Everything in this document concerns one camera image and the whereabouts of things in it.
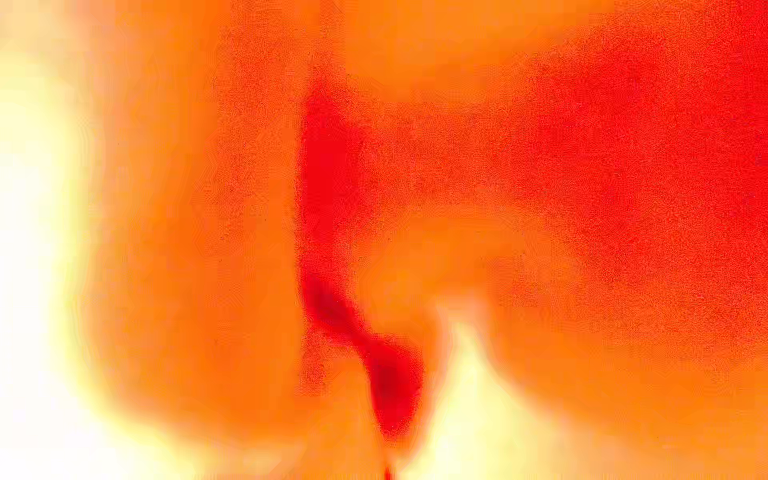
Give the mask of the red cloth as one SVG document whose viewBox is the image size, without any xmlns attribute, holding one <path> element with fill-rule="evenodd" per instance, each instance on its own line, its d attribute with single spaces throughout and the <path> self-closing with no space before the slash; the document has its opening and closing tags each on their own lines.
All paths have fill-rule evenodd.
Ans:
<svg viewBox="0 0 768 480">
<path fill-rule="evenodd" d="M 5 1 L 5 479 L 763 479 L 763 1 Z"/>
</svg>

